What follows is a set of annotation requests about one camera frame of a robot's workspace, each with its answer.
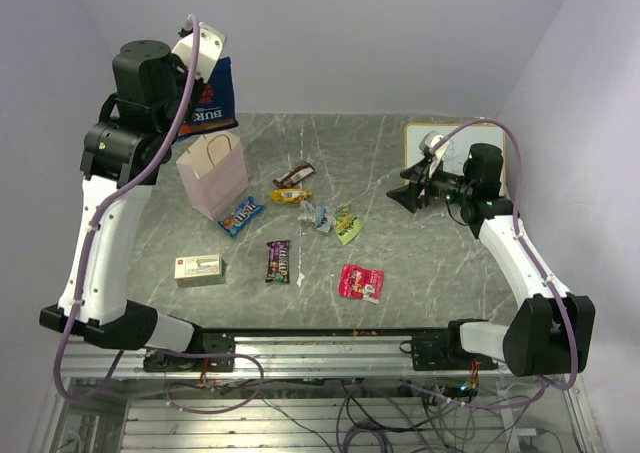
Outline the green snack packet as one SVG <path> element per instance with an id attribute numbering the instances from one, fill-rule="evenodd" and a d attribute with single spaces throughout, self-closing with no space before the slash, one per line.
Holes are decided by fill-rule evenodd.
<path id="1" fill-rule="evenodd" d="M 333 227 L 342 245 L 349 244 L 363 229 L 363 220 L 354 215 L 348 205 L 340 206 L 334 214 Z"/>

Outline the pink paper bag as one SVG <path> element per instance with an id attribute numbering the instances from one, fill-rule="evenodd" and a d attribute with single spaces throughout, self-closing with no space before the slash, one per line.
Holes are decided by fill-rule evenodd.
<path id="1" fill-rule="evenodd" d="M 249 186 L 243 145 L 233 133 L 200 137 L 176 166 L 191 206 L 209 220 L 221 217 Z"/>

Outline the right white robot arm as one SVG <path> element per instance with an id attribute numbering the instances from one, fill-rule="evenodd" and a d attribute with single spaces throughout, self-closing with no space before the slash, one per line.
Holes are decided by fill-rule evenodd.
<path id="1" fill-rule="evenodd" d="M 505 364 L 516 376 L 577 375 L 588 359 L 595 306 L 576 296 L 546 267 L 529 243 L 513 203 L 501 193 L 500 148 L 475 143 L 460 175 L 445 171 L 444 138 L 431 133 L 420 144 L 422 159 L 402 171 L 406 184 L 388 197 L 410 212 L 442 199 L 461 210 L 464 226 L 491 253 L 516 299 L 510 325 L 454 320 L 451 338 L 440 346 L 442 360 L 459 369 L 476 354 Z"/>

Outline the small whiteboard with stand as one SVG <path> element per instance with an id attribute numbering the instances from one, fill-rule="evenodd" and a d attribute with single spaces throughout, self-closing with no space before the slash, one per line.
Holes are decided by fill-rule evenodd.
<path id="1" fill-rule="evenodd" d="M 404 131 L 405 166 L 414 165 L 423 158 L 419 145 L 425 136 L 435 132 L 439 136 L 446 136 L 458 124 L 453 123 L 409 123 Z M 463 174 L 463 164 L 467 160 L 469 149 L 475 143 L 487 143 L 496 146 L 504 153 L 506 133 L 499 127 L 491 124 L 474 124 L 457 133 L 450 141 L 441 164 L 446 172 L 457 175 Z"/>

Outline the red candy packet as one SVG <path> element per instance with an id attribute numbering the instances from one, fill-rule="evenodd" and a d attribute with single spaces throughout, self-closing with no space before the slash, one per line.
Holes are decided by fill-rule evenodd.
<path id="1" fill-rule="evenodd" d="M 380 302 L 383 282 L 382 270 L 346 264 L 341 271 L 338 291 L 343 298 L 377 305 Z"/>

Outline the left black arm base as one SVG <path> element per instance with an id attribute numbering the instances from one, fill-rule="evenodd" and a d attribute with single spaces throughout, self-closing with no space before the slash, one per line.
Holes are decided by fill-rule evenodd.
<path id="1" fill-rule="evenodd" d="M 188 373 L 211 371 L 232 372 L 236 343 L 227 333 L 199 332 L 186 353 L 169 353 L 167 350 L 149 350 L 143 360 L 147 373 Z"/>

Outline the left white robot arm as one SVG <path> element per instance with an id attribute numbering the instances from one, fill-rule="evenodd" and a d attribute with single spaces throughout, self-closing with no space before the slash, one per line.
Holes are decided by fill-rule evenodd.
<path id="1" fill-rule="evenodd" d="M 84 138 L 83 213 L 67 285 L 41 310 L 41 326 L 103 349 L 168 349 L 182 370 L 203 360 L 193 324 L 127 297 L 136 230 L 171 146 L 200 101 L 225 41 L 205 33 L 174 47 L 125 44 L 113 60 L 116 90 Z"/>

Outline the blue Burts chips bag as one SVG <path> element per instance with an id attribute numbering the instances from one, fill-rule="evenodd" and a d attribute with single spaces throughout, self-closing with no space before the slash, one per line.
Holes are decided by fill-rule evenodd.
<path id="1" fill-rule="evenodd" d="M 230 57 L 221 58 L 203 90 L 193 117 L 179 132 L 180 140 L 236 128 L 235 93 Z"/>

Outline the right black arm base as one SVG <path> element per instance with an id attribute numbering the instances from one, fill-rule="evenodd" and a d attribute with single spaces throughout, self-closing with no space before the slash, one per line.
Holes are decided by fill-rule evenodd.
<path id="1" fill-rule="evenodd" d="M 474 363 L 481 371 L 493 371 L 498 364 L 485 355 L 462 349 L 459 335 L 445 328 L 422 330 L 403 340 L 399 350 L 411 358 L 413 369 L 423 371 L 470 370 Z"/>

